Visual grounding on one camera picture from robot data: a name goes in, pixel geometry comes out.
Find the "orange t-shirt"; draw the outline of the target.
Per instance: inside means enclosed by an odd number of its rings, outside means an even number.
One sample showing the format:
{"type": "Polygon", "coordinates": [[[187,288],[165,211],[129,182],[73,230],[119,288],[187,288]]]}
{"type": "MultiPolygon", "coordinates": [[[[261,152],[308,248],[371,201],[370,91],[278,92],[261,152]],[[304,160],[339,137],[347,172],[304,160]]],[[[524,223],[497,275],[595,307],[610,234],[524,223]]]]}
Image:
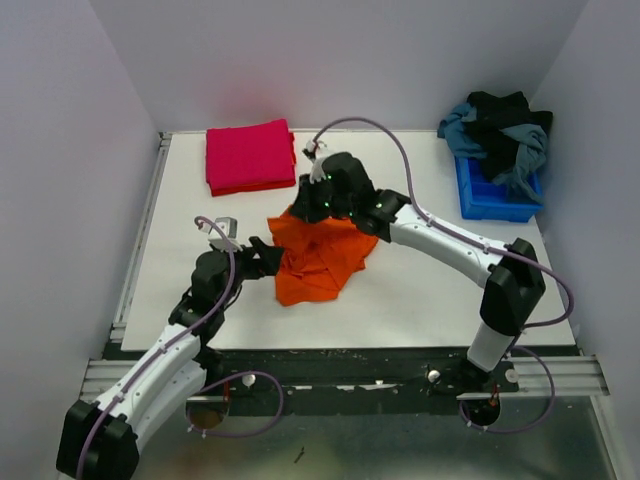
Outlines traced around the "orange t-shirt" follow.
{"type": "Polygon", "coordinates": [[[267,224],[274,245],[284,250],[275,276],[276,300],[284,307],[337,299],[378,243],[344,219],[309,224],[285,211],[267,224]]]}

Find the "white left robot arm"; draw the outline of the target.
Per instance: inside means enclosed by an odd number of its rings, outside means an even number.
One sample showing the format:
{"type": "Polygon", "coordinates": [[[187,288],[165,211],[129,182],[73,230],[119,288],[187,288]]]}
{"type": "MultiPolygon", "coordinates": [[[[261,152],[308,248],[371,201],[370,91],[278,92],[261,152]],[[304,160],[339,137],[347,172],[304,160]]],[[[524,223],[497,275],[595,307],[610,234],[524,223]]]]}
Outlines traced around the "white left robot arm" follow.
{"type": "Polygon", "coordinates": [[[246,246],[221,239],[201,254],[191,285],[154,345],[95,400],[67,411],[56,458],[72,479],[130,479],[148,440],[196,392],[214,393],[222,380],[208,342],[246,280],[278,273],[284,250],[252,237],[246,246]]]}

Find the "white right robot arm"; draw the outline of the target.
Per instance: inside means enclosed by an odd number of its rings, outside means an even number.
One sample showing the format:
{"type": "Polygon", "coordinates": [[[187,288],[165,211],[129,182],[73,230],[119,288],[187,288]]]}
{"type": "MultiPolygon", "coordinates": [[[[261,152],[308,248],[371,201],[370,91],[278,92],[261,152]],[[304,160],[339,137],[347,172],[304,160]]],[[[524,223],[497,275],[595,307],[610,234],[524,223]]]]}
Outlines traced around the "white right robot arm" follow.
{"type": "Polygon", "coordinates": [[[503,244],[421,214],[408,196],[375,188],[360,160],[347,152],[314,161],[300,176],[289,211],[309,224],[346,219],[366,235],[444,263],[481,288],[482,322],[459,370],[462,384],[474,392],[494,383],[495,367],[546,291],[529,242],[503,244]]]}

